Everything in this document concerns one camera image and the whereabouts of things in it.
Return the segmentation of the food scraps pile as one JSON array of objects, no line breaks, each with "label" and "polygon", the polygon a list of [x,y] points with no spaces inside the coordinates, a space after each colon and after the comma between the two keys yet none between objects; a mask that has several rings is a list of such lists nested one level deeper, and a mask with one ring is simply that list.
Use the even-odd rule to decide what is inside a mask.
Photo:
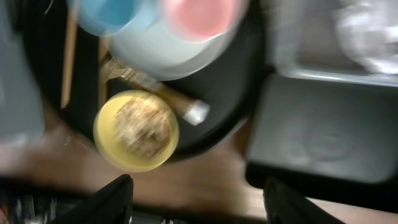
[{"label": "food scraps pile", "polygon": [[116,135],[129,152],[152,159],[169,143],[169,119],[156,100],[133,98],[116,113]]}]

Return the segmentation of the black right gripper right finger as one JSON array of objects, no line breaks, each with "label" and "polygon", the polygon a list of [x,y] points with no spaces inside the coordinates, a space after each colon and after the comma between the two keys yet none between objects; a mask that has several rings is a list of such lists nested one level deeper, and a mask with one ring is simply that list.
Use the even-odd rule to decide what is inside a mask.
[{"label": "black right gripper right finger", "polygon": [[274,177],[267,178],[263,197],[270,224],[343,224]]}]

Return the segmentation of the pink plastic cup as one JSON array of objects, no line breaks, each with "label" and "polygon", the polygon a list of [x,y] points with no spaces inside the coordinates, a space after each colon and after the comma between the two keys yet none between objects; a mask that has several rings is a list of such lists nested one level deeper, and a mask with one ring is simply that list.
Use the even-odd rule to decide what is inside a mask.
[{"label": "pink plastic cup", "polygon": [[207,41],[231,30],[245,14],[247,0],[163,0],[164,18],[183,38]]}]

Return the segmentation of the yellow plastic bowl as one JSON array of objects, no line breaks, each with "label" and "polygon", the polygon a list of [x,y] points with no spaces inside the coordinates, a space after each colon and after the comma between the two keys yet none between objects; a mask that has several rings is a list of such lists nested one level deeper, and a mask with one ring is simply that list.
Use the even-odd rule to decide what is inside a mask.
[{"label": "yellow plastic bowl", "polygon": [[[159,107],[170,113],[170,139],[164,149],[152,159],[134,155],[116,135],[115,120],[119,109],[133,98],[152,98],[159,102]],[[140,90],[120,92],[111,97],[99,110],[93,126],[96,147],[104,158],[114,166],[129,172],[147,172],[163,164],[174,153],[178,140],[178,121],[170,106],[158,96]]]}]

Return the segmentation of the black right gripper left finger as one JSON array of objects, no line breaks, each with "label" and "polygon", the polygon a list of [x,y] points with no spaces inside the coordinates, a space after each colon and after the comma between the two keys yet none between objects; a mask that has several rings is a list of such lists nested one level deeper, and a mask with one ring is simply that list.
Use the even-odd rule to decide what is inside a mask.
[{"label": "black right gripper left finger", "polygon": [[133,189],[133,179],[123,174],[50,224],[128,224]]}]

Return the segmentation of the gold foil wrapper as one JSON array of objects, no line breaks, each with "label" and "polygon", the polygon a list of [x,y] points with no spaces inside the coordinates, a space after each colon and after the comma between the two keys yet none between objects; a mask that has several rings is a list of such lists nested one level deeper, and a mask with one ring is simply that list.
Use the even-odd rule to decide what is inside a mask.
[{"label": "gold foil wrapper", "polygon": [[202,100],[190,98],[141,70],[123,64],[117,58],[107,55],[99,62],[99,73],[103,81],[119,79],[129,86],[148,91],[164,100],[175,113],[186,122],[196,126],[206,120],[210,105]]}]

